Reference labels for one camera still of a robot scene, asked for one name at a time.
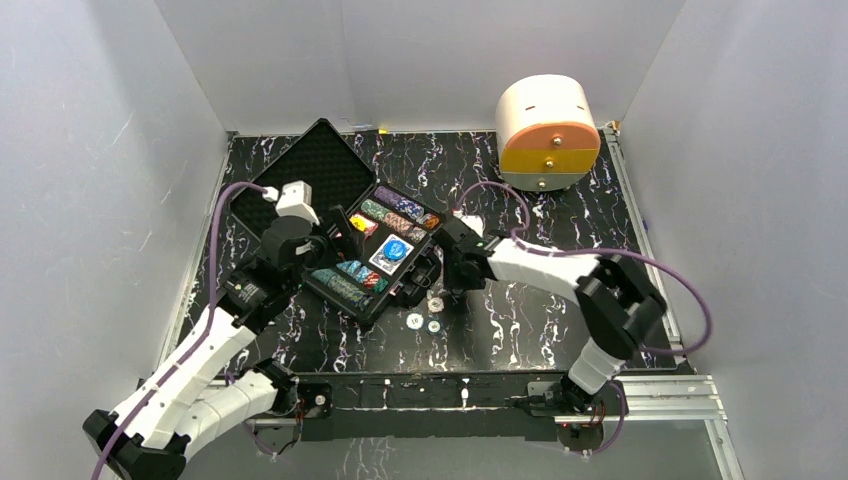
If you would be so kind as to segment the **yellow dealer button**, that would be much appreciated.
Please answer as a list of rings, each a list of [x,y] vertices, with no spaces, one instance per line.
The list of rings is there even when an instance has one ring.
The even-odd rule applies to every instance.
[[[375,222],[362,216],[354,216],[350,219],[350,222],[355,229],[362,232],[365,237],[372,235],[377,228],[377,224]]]

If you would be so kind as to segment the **blue playing card deck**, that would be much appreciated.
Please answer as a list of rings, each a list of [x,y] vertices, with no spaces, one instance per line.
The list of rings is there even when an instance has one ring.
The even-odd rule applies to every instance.
[[[383,253],[382,253],[382,247],[385,245],[385,242],[386,242],[388,239],[390,239],[390,238],[396,238],[396,239],[399,239],[399,240],[404,241],[404,242],[407,244],[408,248],[409,248],[409,250],[408,250],[408,253],[407,253],[406,257],[405,257],[402,261],[400,261],[400,262],[391,262],[391,261],[388,261],[388,260],[384,257],[384,255],[383,255]],[[377,268],[377,269],[381,270],[382,272],[384,272],[385,274],[387,274],[388,276],[393,276],[393,275],[395,274],[395,272],[396,272],[396,271],[397,271],[397,270],[401,267],[401,265],[403,264],[403,262],[404,262],[405,260],[407,260],[407,259],[411,256],[411,254],[413,253],[413,251],[414,251],[414,250],[415,250],[415,247],[414,247],[412,244],[410,244],[410,243],[408,243],[407,241],[405,241],[405,240],[401,239],[401,238],[400,238],[400,237],[398,237],[397,235],[390,234],[390,235],[389,235],[389,236],[388,236],[388,237],[387,237],[387,238],[386,238],[386,239],[385,239],[385,240],[384,240],[384,241],[380,244],[380,246],[377,248],[377,250],[376,250],[376,251],[372,254],[372,256],[369,258],[369,263],[370,263],[371,265],[373,265],[375,268]]]

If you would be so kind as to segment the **red white chip hundred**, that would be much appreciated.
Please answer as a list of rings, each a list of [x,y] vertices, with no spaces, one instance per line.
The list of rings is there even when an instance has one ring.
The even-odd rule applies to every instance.
[[[440,313],[445,308],[445,303],[442,298],[434,297],[428,300],[427,308],[430,313]]]

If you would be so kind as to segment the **light blue chip ten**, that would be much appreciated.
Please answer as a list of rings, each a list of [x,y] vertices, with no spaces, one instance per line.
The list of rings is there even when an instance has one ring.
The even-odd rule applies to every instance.
[[[413,313],[410,313],[410,314],[407,315],[406,326],[410,330],[420,330],[424,327],[424,325],[425,325],[425,319],[424,319],[424,316],[422,314],[413,312]]]

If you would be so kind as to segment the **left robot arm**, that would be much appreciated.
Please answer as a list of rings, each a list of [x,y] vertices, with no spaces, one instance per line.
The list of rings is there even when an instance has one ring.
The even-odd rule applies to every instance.
[[[324,222],[282,215],[257,253],[214,285],[205,316],[140,388],[114,409],[95,410],[83,430],[98,453],[92,476],[176,479],[204,446],[264,413],[302,419],[295,373],[268,358],[225,388],[204,393],[224,364],[285,310],[308,272],[361,253],[364,236],[335,205]]]

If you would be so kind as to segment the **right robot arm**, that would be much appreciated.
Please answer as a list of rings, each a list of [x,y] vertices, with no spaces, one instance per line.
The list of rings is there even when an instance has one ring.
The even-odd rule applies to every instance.
[[[590,413],[667,311],[665,298],[629,251],[572,254],[503,234],[484,238],[457,217],[438,228],[434,239],[443,252],[449,291],[514,281],[579,308],[589,338],[558,386],[528,395],[523,405],[529,409]]]

